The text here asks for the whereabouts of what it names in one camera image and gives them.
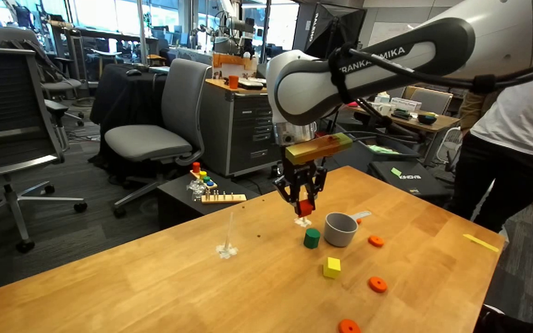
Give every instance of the black tablecloth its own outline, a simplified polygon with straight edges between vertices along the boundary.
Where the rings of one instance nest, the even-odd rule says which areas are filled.
[[[161,118],[161,95],[166,84],[165,75],[142,73],[127,76],[132,65],[107,65],[98,83],[90,120],[100,125],[101,143],[97,164],[105,164],[111,173],[128,171],[129,163],[118,156],[104,141],[104,134],[114,127],[152,124],[164,127]]]

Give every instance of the wooden peg board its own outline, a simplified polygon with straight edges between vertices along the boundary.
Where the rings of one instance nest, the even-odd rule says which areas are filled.
[[[190,171],[191,172],[191,175],[193,175],[194,177],[196,177],[196,179],[200,179],[201,176],[199,176],[198,173],[193,173],[192,170]],[[215,183],[213,181],[213,186],[207,186],[207,184],[205,183],[205,187],[207,187],[209,190],[213,190],[213,188],[217,188],[217,183]]]
[[[218,194],[217,198],[215,198],[214,194],[210,194],[209,199],[207,199],[207,196],[201,196],[202,203],[239,203],[245,201],[246,194],[226,194],[225,196]]]

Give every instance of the bowl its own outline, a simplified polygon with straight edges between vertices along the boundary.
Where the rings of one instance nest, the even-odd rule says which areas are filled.
[[[417,119],[419,120],[421,124],[425,124],[425,125],[431,125],[437,121],[436,117],[429,116],[427,114],[419,114]]]

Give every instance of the black pants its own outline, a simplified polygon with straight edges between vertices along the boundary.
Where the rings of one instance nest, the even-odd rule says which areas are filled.
[[[456,165],[448,211],[469,220],[493,180],[493,189],[474,223],[499,232],[508,218],[533,202],[533,155],[468,133]]]

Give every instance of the gray carpet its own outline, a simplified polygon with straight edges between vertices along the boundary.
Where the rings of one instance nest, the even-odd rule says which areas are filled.
[[[87,114],[87,108],[73,108],[72,111]],[[115,219],[112,203],[131,191],[110,184],[105,171],[87,163],[87,158],[98,152],[99,143],[95,141],[98,127],[89,122],[84,127],[76,127],[74,120],[65,120],[65,123],[72,133],[65,164],[18,179],[15,188],[21,190],[50,180],[55,184],[54,196],[85,197],[89,207],[84,213],[76,213],[70,204],[24,204],[28,232],[36,242],[36,248],[27,254],[15,250],[19,234],[11,214],[3,211],[0,215],[0,287],[159,230],[157,206],[152,197],[133,202],[127,206],[125,218]],[[330,169],[340,167],[334,159],[328,160],[327,166]],[[442,178],[450,177],[441,170],[433,173]],[[235,182],[251,191],[271,192],[274,188],[269,175],[269,169],[257,171]],[[510,316],[533,322],[533,207],[512,217],[506,227],[511,244],[499,261],[486,302]]]

